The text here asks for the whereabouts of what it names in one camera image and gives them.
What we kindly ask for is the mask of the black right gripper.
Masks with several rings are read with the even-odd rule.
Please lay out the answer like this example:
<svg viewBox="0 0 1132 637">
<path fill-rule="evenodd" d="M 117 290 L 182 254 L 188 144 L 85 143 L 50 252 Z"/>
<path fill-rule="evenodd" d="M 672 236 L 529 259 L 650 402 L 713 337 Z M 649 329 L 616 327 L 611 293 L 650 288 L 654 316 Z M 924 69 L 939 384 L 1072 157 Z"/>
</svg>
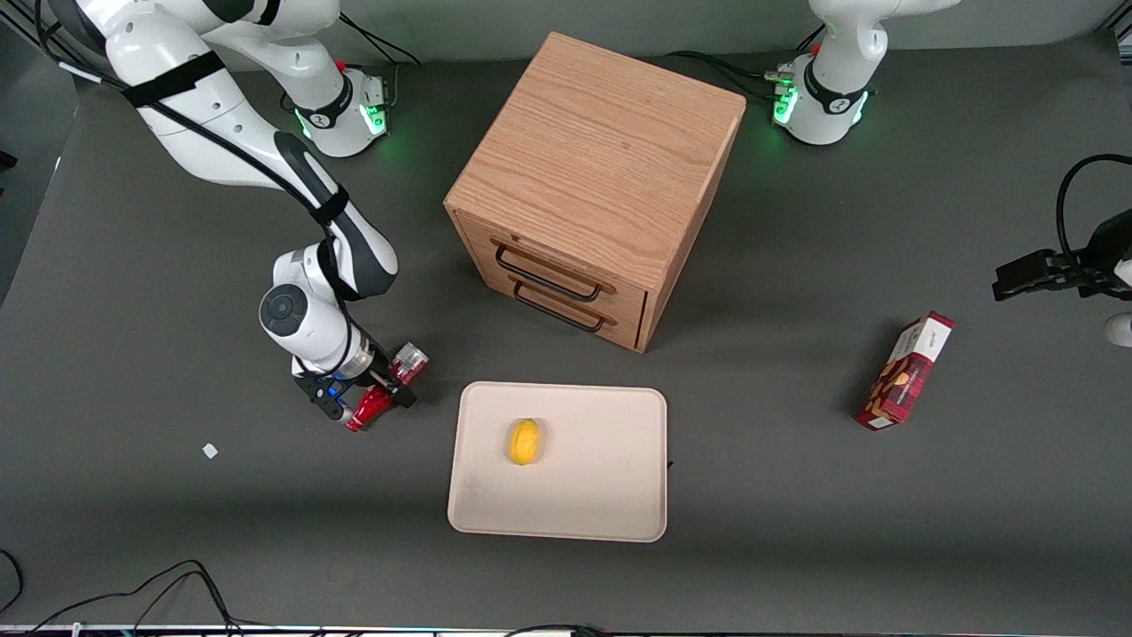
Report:
<svg viewBox="0 0 1132 637">
<path fill-rule="evenodd" d="M 365 371 L 352 379 L 352 386 L 378 388 L 380 394 L 389 396 L 391 404 L 409 408 L 415 403 L 417 396 L 402 379 L 401 368 L 402 361 L 398 356 L 376 351 Z"/>
</svg>

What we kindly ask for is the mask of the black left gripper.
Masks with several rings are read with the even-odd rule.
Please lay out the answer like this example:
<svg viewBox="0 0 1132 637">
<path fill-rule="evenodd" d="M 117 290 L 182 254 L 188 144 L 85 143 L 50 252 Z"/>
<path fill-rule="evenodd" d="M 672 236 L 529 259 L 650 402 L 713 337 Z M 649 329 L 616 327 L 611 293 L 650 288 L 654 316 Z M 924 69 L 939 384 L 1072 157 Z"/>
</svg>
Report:
<svg viewBox="0 0 1132 637">
<path fill-rule="evenodd" d="M 1083 249 L 1071 249 L 1065 231 L 1065 213 L 1060 210 L 1060 247 L 1063 255 L 1054 250 L 1036 250 L 1012 259 L 1007 265 L 1001 265 L 993 283 L 995 301 L 1004 302 L 1017 295 L 1064 289 L 1075 289 L 1081 298 L 1108 295 L 1120 301 L 1131 298 L 1130 209 L 1101 222 Z"/>
</svg>

